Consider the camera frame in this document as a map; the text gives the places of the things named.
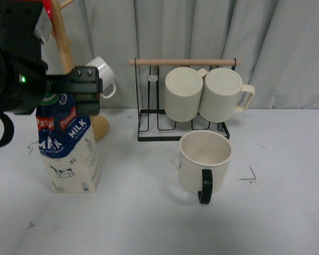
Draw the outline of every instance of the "white table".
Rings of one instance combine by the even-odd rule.
[[[35,117],[0,149],[0,255],[319,254],[319,110],[248,110],[207,206],[178,180],[178,142],[138,142],[137,110],[102,110],[94,194],[54,194]],[[250,170],[253,169],[256,180]]]

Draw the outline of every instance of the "cream mug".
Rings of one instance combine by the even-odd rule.
[[[237,105],[241,91],[249,93],[245,105]],[[243,84],[237,72],[228,68],[216,68],[205,77],[199,112],[208,121],[224,122],[234,111],[245,112],[254,95],[254,87]]]
[[[179,180],[188,191],[208,204],[223,183],[232,156],[230,142],[209,130],[191,131],[180,139]]]
[[[198,113],[205,69],[177,67],[165,78],[164,109],[169,118],[178,122],[192,120]]]

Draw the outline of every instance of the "gray curtain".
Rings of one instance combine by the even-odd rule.
[[[117,75],[102,107],[137,107],[135,57],[236,57],[256,88],[250,108],[319,108],[319,0],[77,0],[62,14],[75,65],[101,56]],[[50,73],[63,72],[53,38],[43,57]],[[172,68],[160,70],[161,94]],[[148,72],[138,70],[141,104]]]

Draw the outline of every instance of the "cow illustration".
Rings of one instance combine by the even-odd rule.
[[[69,178],[69,177],[74,176],[74,172],[71,168],[64,169],[64,170],[58,170],[51,165],[50,165],[50,168],[52,168],[55,171],[58,178]]]

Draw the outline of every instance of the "white mug on mug tree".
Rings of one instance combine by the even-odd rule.
[[[105,99],[112,97],[116,92],[116,75],[109,65],[101,57],[95,57],[86,66],[94,66],[98,68],[99,78],[103,80],[103,93],[101,95]],[[104,91],[108,91],[110,86],[113,86],[112,91],[108,95],[105,95]]]

